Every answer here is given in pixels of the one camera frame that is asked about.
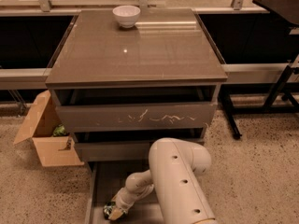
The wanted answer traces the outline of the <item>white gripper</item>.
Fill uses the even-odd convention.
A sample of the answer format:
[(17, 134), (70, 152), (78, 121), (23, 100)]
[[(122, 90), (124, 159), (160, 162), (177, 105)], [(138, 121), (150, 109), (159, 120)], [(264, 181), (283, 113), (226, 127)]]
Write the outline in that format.
[(116, 203), (118, 208), (111, 209), (108, 214), (109, 220), (118, 220), (128, 212), (138, 199), (138, 194), (130, 192), (127, 188), (121, 188), (118, 193), (111, 199)]

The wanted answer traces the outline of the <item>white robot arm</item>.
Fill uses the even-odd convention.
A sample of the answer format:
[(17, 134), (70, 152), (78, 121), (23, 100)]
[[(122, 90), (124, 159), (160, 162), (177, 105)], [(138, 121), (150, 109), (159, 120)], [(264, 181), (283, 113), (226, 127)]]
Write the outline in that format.
[(124, 187), (104, 206), (104, 217), (118, 220), (135, 202), (155, 192), (164, 224), (218, 224), (197, 181), (210, 165), (205, 147), (161, 138), (149, 149), (149, 169), (126, 178)]

